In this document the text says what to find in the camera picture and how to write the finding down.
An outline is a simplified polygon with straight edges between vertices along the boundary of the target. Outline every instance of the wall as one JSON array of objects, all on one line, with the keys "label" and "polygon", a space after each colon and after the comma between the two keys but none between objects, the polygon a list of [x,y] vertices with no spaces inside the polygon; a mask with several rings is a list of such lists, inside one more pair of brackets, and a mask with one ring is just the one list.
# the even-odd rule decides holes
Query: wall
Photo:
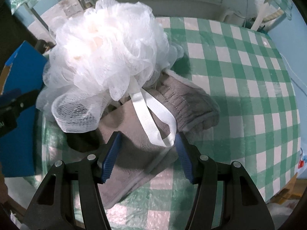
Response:
[{"label": "wall", "polygon": [[[45,11],[50,9],[56,3],[61,0],[41,0],[38,2],[34,9],[38,12],[39,15],[42,15]],[[219,14],[223,12],[223,9],[220,6],[217,6],[217,0],[214,0],[212,3],[202,4],[195,1],[186,1],[186,0],[142,0],[148,5],[154,8],[158,15],[168,15],[168,16],[190,16],[190,17],[200,17],[207,19],[217,19]],[[248,0],[248,18],[255,17],[259,11],[260,6],[264,0]],[[245,16],[246,14],[246,5],[247,0],[223,0],[223,7],[229,7],[232,10],[239,11]],[[276,11],[276,6],[272,5],[268,10],[268,14],[271,14]],[[33,17],[21,6],[16,11],[16,16],[22,21],[25,26],[29,26],[33,23]]]},{"label": "wall", "polygon": [[276,24],[269,31],[269,36],[293,70],[293,72],[288,71],[290,77],[295,80],[292,83],[300,113],[301,147],[304,153],[307,154],[307,136],[305,135],[307,133],[307,25],[295,6],[292,10],[292,20],[286,19]]}]

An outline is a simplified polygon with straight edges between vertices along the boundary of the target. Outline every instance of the white cable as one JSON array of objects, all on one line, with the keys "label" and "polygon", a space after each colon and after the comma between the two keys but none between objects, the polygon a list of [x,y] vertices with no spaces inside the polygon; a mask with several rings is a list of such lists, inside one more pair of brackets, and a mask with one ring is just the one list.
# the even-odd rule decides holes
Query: white cable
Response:
[{"label": "white cable", "polygon": [[290,65],[289,65],[289,63],[288,63],[288,61],[287,61],[287,59],[286,59],[286,57],[284,56],[284,55],[282,55],[281,53],[280,53],[280,56],[281,57],[283,57],[284,59],[285,59],[285,61],[286,61],[286,63],[287,63],[287,66],[289,67],[289,69],[290,69],[290,71],[297,77],[297,79],[307,88],[307,85],[297,76],[297,74],[292,70],[292,68],[290,67]]},{"label": "white cable", "polygon": [[246,1],[246,13],[245,13],[244,27],[246,26],[247,19],[248,19],[248,0]]}]

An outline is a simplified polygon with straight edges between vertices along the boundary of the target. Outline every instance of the white strap handle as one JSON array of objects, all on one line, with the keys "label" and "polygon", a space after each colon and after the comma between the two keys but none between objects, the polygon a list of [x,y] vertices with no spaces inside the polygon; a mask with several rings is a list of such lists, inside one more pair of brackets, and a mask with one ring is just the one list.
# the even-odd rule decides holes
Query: white strap handle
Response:
[{"label": "white strap handle", "polygon": [[[134,93],[130,93],[130,97],[135,108],[135,112],[141,122],[141,125],[152,144],[172,147],[175,141],[177,131],[176,120],[171,112],[153,96],[151,96],[144,89],[139,89],[136,80],[130,82],[130,88]],[[161,134],[151,117],[148,108],[163,122],[169,126],[170,134],[162,139]]]}]

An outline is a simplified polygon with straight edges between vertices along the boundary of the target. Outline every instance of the gray plush cloth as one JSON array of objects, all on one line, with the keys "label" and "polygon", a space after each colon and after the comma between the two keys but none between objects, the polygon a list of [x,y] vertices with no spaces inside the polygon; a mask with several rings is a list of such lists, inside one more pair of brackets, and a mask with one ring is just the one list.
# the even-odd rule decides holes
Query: gray plush cloth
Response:
[{"label": "gray plush cloth", "polygon": [[[175,117],[178,131],[202,131],[217,125],[219,108],[205,91],[189,80],[168,70],[155,89],[148,92],[159,100]],[[162,138],[169,134],[168,125],[153,113],[152,117]],[[177,159],[175,147],[165,148],[150,143],[136,115],[133,104],[127,101],[99,122],[98,129],[106,143],[114,131],[124,135],[122,148],[110,179],[99,185],[103,205],[110,209],[123,196],[150,181]]]}]

